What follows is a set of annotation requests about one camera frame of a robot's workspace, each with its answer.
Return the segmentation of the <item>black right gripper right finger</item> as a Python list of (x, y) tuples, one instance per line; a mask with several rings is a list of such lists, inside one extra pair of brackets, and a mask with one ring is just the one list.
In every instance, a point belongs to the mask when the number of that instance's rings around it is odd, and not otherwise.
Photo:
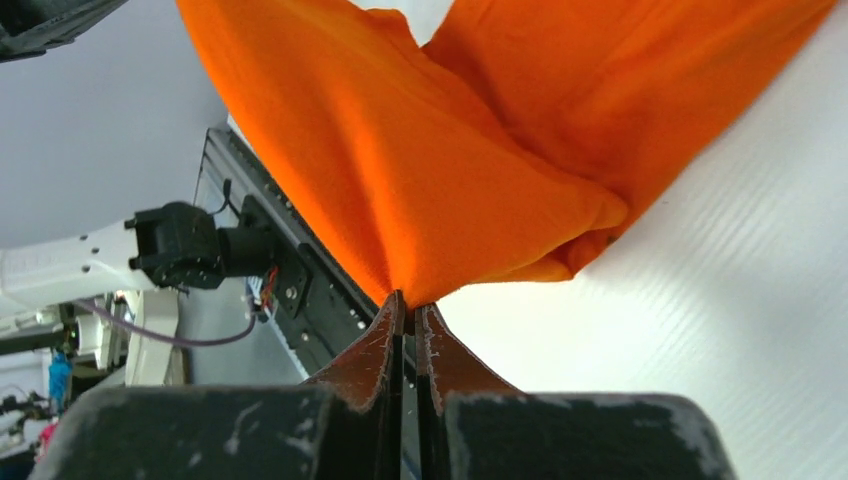
[(667, 394), (526, 393), (415, 312), (425, 479), (733, 479), (713, 422)]

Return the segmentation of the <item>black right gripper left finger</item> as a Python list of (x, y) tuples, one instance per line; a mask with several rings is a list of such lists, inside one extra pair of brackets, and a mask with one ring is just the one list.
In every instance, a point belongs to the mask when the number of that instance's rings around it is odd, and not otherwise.
[(84, 395), (36, 479), (396, 479), (406, 305), (294, 386), (125, 387)]

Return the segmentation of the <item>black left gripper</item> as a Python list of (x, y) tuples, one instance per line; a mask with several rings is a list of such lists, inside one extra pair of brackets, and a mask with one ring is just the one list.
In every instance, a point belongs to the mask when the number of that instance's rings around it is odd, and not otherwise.
[(2, 0), (1, 62), (73, 43), (127, 0)]

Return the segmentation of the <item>orange t shirt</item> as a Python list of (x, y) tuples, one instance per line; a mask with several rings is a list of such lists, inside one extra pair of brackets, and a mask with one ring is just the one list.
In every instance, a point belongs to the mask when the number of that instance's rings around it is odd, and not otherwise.
[(272, 179), (374, 301), (562, 281), (784, 70), (831, 1), (181, 1)]

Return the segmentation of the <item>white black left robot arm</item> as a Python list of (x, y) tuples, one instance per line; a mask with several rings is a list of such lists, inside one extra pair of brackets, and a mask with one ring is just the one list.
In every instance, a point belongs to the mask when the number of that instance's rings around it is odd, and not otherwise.
[[(38, 57), (73, 43), (121, 7), (119, 1), (4, 1), (1, 60)], [(279, 240), (262, 213), (236, 227), (186, 202), (125, 221), (1, 253), (1, 315), (19, 317), (116, 290), (213, 290), (226, 278), (265, 274)]]

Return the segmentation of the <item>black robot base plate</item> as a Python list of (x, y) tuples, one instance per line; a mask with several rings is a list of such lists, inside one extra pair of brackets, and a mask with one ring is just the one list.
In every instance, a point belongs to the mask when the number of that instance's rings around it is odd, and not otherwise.
[(228, 148), (246, 176), (249, 206), (265, 214), (282, 237), (273, 287), (274, 321), (306, 374), (314, 374), (365, 332), (378, 307), (339, 267), (233, 131), (228, 133)]

